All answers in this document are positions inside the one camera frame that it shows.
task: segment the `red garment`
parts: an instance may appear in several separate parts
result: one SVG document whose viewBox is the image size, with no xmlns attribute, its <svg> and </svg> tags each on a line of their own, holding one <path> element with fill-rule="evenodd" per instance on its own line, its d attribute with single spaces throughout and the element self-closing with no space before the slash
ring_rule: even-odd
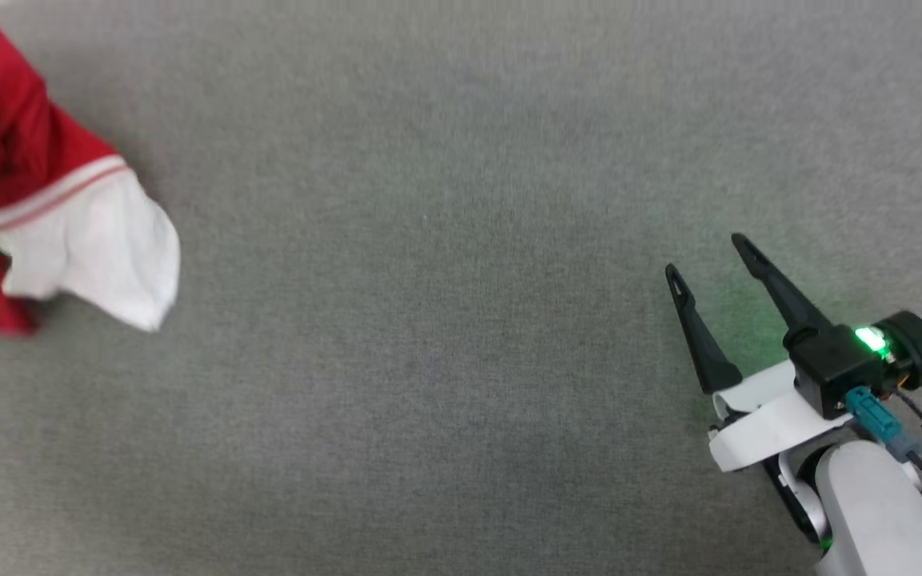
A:
<svg viewBox="0 0 922 576">
<path fill-rule="evenodd" d="M 0 209 L 110 154 L 116 153 L 49 101 L 42 78 L 0 31 Z M 0 332 L 29 334 L 35 324 L 25 302 L 2 292 L 7 269 L 0 254 Z"/>
</svg>

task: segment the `green light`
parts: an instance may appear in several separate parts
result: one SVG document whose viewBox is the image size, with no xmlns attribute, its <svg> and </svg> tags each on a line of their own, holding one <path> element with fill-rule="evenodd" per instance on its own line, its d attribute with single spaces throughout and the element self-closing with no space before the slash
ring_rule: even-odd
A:
<svg viewBox="0 0 922 576">
<path fill-rule="evenodd" d="M 870 350 L 874 350 L 881 356 L 888 353 L 888 342 L 884 339 L 884 333 L 880 330 L 868 326 L 856 328 L 856 337 L 859 337 L 864 344 L 870 346 Z"/>
</svg>

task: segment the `gray fabric surface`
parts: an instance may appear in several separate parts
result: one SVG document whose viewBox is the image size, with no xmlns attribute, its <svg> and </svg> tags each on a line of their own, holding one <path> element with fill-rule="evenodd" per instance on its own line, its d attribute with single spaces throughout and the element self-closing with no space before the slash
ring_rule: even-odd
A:
<svg viewBox="0 0 922 576">
<path fill-rule="evenodd" d="M 735 230 L 836 320 L 922 311 L 922 2 L 0 23 L 183 247 L 160 334 L 0 339 L 0 575 L 809 573 L 663 265 L 745 372 L 784 328 Z"/>
</svg>

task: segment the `black cylindrical component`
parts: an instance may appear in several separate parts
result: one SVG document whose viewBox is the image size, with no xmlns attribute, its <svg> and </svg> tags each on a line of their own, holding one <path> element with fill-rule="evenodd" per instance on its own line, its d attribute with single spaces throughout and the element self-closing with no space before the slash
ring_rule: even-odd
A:
<svg viewBox="0 0 922 576">
<path fill-rule="evenodd" d="M 877 322 L 887 337 L 897 371 L 907 374 L 903 388 L 915 390 L 922 386 L 922 317 L 903 310 Z"/>
</svg>

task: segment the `cable connector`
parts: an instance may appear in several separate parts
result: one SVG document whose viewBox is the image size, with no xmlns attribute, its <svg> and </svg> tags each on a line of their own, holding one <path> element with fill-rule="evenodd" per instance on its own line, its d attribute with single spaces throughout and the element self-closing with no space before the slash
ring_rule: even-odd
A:
<svg viewBox="0 0 922 576">
<path fill-rule="evenodd" d="M 908 462 L 910 452 L 919 454 L 920 442 L 903 430 L 903 423 L 866 387 L 857 386 L 845 394 L 845 409 L 898 462 Z"/>
</svg>

